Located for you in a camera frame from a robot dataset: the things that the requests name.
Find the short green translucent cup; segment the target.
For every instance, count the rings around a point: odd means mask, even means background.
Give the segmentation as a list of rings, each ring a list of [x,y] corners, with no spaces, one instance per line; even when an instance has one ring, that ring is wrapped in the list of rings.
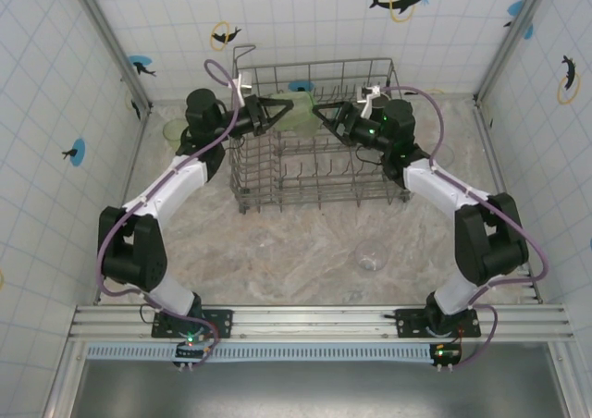
[[[300,138],[312,138],[317,133],[321,121],[312,112],[316,101],[310,92],[283,92],[270,97],[291,99],[294,103],[293,109],[272,128],[273,131],[291,131]]]

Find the tall green translucent tumbler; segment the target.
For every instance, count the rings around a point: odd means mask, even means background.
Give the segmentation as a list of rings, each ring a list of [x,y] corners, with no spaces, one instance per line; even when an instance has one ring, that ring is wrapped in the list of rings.
[[[181,135],[188,127],[187,121],[182,118],[171,119],[163,127],[163,136],[173,152],[176,152],[181,145]]]

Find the clear glass with base sticker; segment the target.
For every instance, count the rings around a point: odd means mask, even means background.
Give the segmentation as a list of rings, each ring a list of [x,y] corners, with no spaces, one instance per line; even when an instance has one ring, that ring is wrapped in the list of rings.
[[[377,240],[363,240],[354,251],[357,264],[365,271],[379,271],[387,264],[387,248]]]

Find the blue oval black shark sticker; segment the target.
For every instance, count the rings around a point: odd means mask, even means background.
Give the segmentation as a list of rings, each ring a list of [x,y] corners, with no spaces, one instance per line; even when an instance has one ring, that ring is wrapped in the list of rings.
[[[156,72],[149,69],[149,66],[153,64],[153,60],[150,57],[145,55],[130,55],[128,60],[136,69],[138,75],[156,76]]]

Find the blue oval black fish sticker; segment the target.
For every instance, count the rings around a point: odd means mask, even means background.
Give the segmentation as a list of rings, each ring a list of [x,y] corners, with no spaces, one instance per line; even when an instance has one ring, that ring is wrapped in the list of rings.
[[[69,150],[63,151],[62,158],[68,160],[74,167],[82,165],[86,154],[86,141],[83,138],[76,139]]]

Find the blue patch black fin sticker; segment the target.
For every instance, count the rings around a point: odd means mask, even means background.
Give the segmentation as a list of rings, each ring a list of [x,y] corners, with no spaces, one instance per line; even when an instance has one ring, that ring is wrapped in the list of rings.
[[[511,19],[503,25],[504,28],[510,28],[510,26],[513,24],[513,21],[518,17],[520,12],[522,11],[523,5],[524,5],[524,1],[520,0],[520,1],[514,2],[513,4],[511,4],[507,8],[507,13]],[[533,21],[530,21],[525,32],[524,32],[524,39],[530,40],[532,38],[533,34],[534,34],[534,23],[533,23]]]

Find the circuit board with LED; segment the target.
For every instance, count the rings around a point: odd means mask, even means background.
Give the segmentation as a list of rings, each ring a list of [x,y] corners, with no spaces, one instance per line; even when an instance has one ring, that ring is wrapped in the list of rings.
[[[463,356],[462,345],[459,342],[431,344],[429,346],[432,365],[440,373],[452,371]]]
[[[212,332],[203,334],[191,333],[182,335],[183,340],[175,348],[174,365],[180,372],[190,372],[194,367],[203,365],[217,344]]]

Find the grey metal panel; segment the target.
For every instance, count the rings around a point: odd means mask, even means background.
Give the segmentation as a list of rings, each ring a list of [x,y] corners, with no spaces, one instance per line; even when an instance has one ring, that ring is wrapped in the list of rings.
[[[498,353],[451,373],[413,363],[90,362],[73,418],[565,418],[546,360]]]

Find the aluminium table side rail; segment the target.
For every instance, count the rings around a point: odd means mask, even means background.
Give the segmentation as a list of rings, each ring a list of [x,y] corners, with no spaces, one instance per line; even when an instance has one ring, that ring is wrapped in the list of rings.
[[[485,151],[485,155],[487,158],[487,163],[490,169],[490,173],[494,180],[494,185],[496,188],[496,193],[499,192],[508,192],[503,173],[501,171],[500,163],[498,157],[495,153],[493,142],[489,136],[489,132],[487,129],[487,123],[485,118],[482,114],[481,108],[475,104],[472,109],[473,117],[475,120],[475,125],[477,128],[477,132],[480,136],[483,149]],[[521,287],[521,296],[520,300],[521,303],[526,304],[542,304],[543,300],[540,295],[540,290],[537,287],[537,284],[532,281],[532,268],[529,263],[522,264],[519,266],[512,274],[509,275],[509,278],[518,278],[518,279],[525,279],[525,282],[519,283]]]
[[[138,137],[137,137],[135,143],[133,144],[133,146],[130,148],[130,150],[132,152],[132,156],[130,158],[128,171],[126,173],[125,187],[124,187],[123,197],[122,197],[123,204],[120,208],[115,209],[114,223],[105,232],[105,236],[103,237],[103,240],[100,242],[100,247],[98,248],[98,251],[97,251],[96,264],[94,267],[95,282],[97,285],[97,291],[96,291],[94,300],[92,302],[93,305],[98,304],[98,302],[101,300],[101,295],[105,295],[105,296],[113,297],[113,298],[119,298],[119,297],[123,297],[123,296],[129,295],[129,294],[139,294],[139,295],[142,294],[142,291],[138,288],[135,288],[134,286],[131,286],[130,288],[124,288],[121,291],[113,291],[113,290],[109,289],[105,285],[106,276],[103,273],[103,270],[104,270],[104,263],[105,263],[106,252],[107,252],[108,247],[112,244],[112,241],[116,238],[116,234],[124,227],[127,220],[133,215],[133,211],[137,209],[137,206],[135,206],[127,213],[126,209],[123,206],[125,205],[126,200],[127,200],[126,196],[128,195],[128,192],[129,192],[130,180],[131,180],[131,177],[132,177],[134,169],[135,169],[135,165],[137,162],[137,157],[138,157],[138,153],[139,153],[139,150],[141,147],[143,135],[144,135],[148,120],[150,118],[150,115],[153,113],[153,109],[154,109],[154,103],[152,101],[148,101],[147,107],[144,110],[144,115],[142,116],[142,119],[140,120],[141,128],[140,128]]]

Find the aluminium corner post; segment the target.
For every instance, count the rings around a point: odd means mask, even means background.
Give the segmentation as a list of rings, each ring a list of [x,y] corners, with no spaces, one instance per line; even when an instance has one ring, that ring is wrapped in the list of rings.
[[[511,60],[530,25],[534,21],[535,14],[543,0],[523,0],[520,11],[512,20],[509,32],[503,40],[498,52],[487,70],[477,93],[474,95],[475,104],[480,107],[491,94],[494,86],[499,81],[501,73]]]
[[[109,53],[111,59],[116,64],[122,81],[128,87],[134,102],[140,108],[143,116],[148,101],[151,100],[140,82],[136,69],[129,62],[128,56],[119,43],[119,40],[117,39],[117,36],[112,29],[112,26],[110,25],[104,11],[100,7],[97,0],[78,1],[87,18],[92,23],[101,42],[104,44],[105,49]]]

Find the aluminium mounting rail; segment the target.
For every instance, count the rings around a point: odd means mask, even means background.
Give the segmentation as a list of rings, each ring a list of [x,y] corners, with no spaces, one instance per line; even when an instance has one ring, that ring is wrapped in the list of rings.
[[[231,306],[233,325],[226,342],[434,342],[435,338],[399,338],[397,306]],[[499,305],[476,310],[480,343],[573,341],[574,332],[562,305]],[[75,341],[150,342],[154,309],[113,304],[75,309],[68,337]]]

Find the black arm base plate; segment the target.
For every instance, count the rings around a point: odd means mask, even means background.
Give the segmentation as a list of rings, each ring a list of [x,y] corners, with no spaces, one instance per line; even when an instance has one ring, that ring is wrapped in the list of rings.
[[[233,311],[228,309],[206,309],[203,320],[210,324],[220,338],[229,338],[233,325]],[[182,338],[204,336],[211,338],[214,332],[208,325],[179,319],[166,313],[156,313],[152,323],[152,338]]]
[[[454,315],[445,315],[438,309],[406,308],[394,311],[399,338],[480,338],[481,328],[477,314],[464,310]]]

